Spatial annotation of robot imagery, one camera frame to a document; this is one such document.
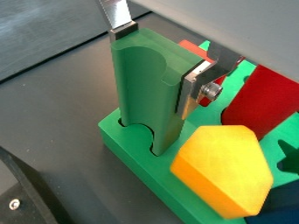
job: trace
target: red block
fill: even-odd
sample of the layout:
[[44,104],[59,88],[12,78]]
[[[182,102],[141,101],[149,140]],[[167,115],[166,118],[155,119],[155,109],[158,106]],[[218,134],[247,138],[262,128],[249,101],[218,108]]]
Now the red block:
[[298,110],[299,83],[258,66],[222,114],[222,123],[247,126],[262,139]]

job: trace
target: yellow hexagonal prism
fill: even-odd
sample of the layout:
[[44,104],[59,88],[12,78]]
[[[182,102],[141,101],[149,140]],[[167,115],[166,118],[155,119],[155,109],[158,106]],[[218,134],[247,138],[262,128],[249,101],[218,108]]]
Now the yellow hexagonal prism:
[[257,135],[246,126],[199,127],[171,171],[223,218],[259,213],[274,177]]

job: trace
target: green base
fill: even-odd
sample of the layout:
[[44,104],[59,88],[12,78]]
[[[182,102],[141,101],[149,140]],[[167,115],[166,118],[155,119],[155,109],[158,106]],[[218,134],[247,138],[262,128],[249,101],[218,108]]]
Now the green base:
[[[181,138],[166,153],[157,157],[150,147],[153,133],[142,124],[122,127],[116,110],[100,123],[100,133],[107,147],[114,151],[130,167],[135,175],[145,181],[165,204],[173,209],[186,223],[222,224],[246,223],[245,219],[225,220],[197,196],[183,182],[173,175],[170,166],[183,143],[202,125],[221,125],[221,113],[229,106],[239,91],[245,78],[253,73],[255,66],[243,61],[237,71],[226,79],[219,99],[207,107],[198,107],[185,122]],[[298,178],[297,174],[281,172],[277,162],[285,157],[278,140],[286,140],[299,147],[299,114],[295,113],[265,137],[261,145],[275,177],[274,186],[281,186]]]

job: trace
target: green block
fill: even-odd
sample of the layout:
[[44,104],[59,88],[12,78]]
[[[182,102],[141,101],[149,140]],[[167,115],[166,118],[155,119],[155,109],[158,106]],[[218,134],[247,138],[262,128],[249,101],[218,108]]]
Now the green block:
[[149,29],[114,42],[111,51],[122,123],[153,130],[153,152],[162,155],[183,128],[175,114],[182,78],[202,58]]
[[[120,118],[119,109],[99,123],[107,147],[186,223],[246,224],[245,219],[223,219],[173,175],[170,167],[178,150],[199,126],[221,125],[221,113],[230,105],[245,83],[245,78],[253,73],[254,69],[255,66],[247,61],[241,63],[238,69],[223,83],[223,93],[219,99],[207,108],[198,107],[195,109],[185,122],[181,137],[159,157],[150,151],[153,144],[151,130],[142,124],[123,127],[118,122]],[[282,172],[277,168],[277,162],[286,156],[278,145],[278,140],[286,140],[298,148],[298,133],[299,114],[295,113],[261,141],[266,160],[275,178],[274,187],[298,179],[297,174]]]

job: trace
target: bolt head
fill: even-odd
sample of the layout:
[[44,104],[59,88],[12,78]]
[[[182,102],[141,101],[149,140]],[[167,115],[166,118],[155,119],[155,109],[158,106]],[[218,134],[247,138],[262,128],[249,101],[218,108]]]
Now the bolt head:
[[22,201],[19,199],[14,199],[10,203],[11,210],[16,210],[22,205]]

